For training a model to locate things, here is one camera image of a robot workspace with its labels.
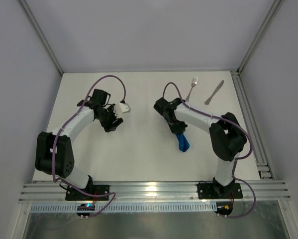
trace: white table surface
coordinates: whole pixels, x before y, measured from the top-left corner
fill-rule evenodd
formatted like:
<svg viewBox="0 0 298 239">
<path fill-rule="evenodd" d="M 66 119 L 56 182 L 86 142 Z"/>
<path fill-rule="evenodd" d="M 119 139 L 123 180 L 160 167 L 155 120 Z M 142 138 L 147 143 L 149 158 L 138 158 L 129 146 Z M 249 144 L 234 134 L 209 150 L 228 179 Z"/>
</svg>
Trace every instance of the white table surface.
<svg viewBox="0 0 298 239">
<path fill-rule="evenodd" d="M 59 127 L 76 110 L 90 86 L 108 73 L 66 73 L 63 76 L 47 131 Z M 112 73 L 126 86 L 126 102 L 131 113 L 116 131 L 106 133 L 99 121 L 88 125 L 73 143 L 75 165 L 98 181 L 198 181 L 212 180 L 216 172 L 217 156 L 211 146 L 209 134 L 189 125 L 185 136 L 191 147 L 183 153 L 178 141 L 165 120 L 154 109 L 155 101 L 162 96 L 164 86 L 175 82 L 185 99 L 193 77 L 199 77 L 190 103 L 208 113 L 235 114 L 245 127 L 230 72 L 129 72 Z M 216 86 L 224 85 L 208 106 L 204 101 Z M 96 88 L 111 94 L 111 103 L 122 99 L 123 89 L 114 78 L 101 81 Z M 177 97 L 169 86 L 165 98 Z M 244 147 L 241 155 L 249 150 Z M 236 176 L 245 180 L 259 180 L 255 157 L 252 154 L 240 160 Z M 35 171 L 33 180 L 50 181 L 51 176 Z"/>
</svg>

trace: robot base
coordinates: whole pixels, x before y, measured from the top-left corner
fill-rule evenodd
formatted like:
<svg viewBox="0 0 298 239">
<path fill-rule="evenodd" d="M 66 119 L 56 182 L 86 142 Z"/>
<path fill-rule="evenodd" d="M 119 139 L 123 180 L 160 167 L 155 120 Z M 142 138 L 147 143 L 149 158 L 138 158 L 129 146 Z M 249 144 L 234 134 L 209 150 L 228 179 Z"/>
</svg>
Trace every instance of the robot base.
<svg viewBox="0 0 298 239">
<path fill-rule="evenodd" d="M 110 186 L 109 185 L 93 185 L 92 189 L 89 189 L 88 193 L 90 194 L 95 194 L 95 195 L 101 195 L 101 194 L 107 194 L 110 191 Z M 82 194 L 78 192 L 76 189 L 67 187 L 67 192 L 66 192 L 66 201 L 109 201 L 109 196 L 106 197 L 99 197 L 99 198 L 93 198 L 86 196 L 85 194 Z"/>
<path fill-rule="evenodd" d="M 212 183 L 201 183 L 197 184 L 199 199 L 230 199 L 229 195 L 219 196 L 214 191 L 214 185 Z M 230 187 L 230 192 L 233 192 L 234 199 L 243 198 L 242 189 L 239 183 L 233 183 Z"/>
</svg>

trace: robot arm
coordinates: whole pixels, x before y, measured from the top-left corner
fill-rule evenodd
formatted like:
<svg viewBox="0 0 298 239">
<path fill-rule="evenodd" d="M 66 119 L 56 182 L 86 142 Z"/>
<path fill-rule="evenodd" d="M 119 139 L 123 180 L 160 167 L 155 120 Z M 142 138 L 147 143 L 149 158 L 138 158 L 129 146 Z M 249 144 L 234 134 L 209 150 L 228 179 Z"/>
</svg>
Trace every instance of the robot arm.
<svg viewBox="0 0 298 239">
<path fill-rule="evenodd" d="M 222 120 L 211 119 L 191 111 L 182 104 L 180 98 L 171 102 L 160 98 L 156 101 L 154 109 L 167 121 L 173 134 L 183 133 L 187 127 L 186 123 L 210 134 L 213 151 L 218 156 L 213 187 L 219 197 L 226 196 L 235 182 L 232 177 L 234 159 L 238 157 L 247 142 L 243 132 Z M 238 124 L 232 113 L 226 113 L 222 117 Z"/>
<path fill-rule="evenodd" d="M 67 124 L 57 140 L 56 175 L 90 194 L 94 193 L 93 179 L 75 167 L 72 143 L 78 134 L 96 119 L 100 121 L 105 132 L 115 131 L 123 122 L 122 115 L 130 112 L 129 105 L 120 102 L 106 107 L 108 97 L 110 98 L 110 94 L 107 92 L 95 89 L 82 110 Z M 52 132 L 41 132 L 37 139 L 35 167 L 47 174 L 52 174 L 52 148 L 59 129 L 60 127 Z"/>
</svg>

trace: white wall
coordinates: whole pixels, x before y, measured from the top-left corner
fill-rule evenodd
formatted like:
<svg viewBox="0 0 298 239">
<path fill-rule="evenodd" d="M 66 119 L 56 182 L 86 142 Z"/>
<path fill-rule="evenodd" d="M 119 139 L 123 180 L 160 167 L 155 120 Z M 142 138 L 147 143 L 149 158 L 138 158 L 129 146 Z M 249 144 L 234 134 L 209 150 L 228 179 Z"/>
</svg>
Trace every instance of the white wall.
<svg viewBox="0 0 298 239">
<path fill-rule="evenodd" d="M 0 0 L 0 239 L 15 223 L 60 79 L 17 1 Z"/>
<path fill-rule="evenodd" d="M 276 177 L 298 208 L 298 0 L 284 2 L 243 80 Z"/>
<path fill-rule="evenodd" d="M 273 0 L 27 0 L 65 72 L 238 68 Z"/>
</svg>

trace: blue object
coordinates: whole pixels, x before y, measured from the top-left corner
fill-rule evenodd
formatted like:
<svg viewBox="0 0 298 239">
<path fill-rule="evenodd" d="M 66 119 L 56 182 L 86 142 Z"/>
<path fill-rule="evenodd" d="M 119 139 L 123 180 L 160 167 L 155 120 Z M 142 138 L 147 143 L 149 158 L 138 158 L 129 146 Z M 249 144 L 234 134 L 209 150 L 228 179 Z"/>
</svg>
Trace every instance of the blue object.
<svg viewBox="0 0 298 239">
<path fill-rule="evenodd" d="M 178 141 L 179 141 L 179 149 L 180 149 L 180 151 L 186 152 L 189 149 L 189 147 L 190 147 L 190 144 L 187 141 L 187 138 L 185 138 L 184 134 L 182 134 L 182 133 L 176 134 L 176 136 L 177 136 Z"/>
</svg>

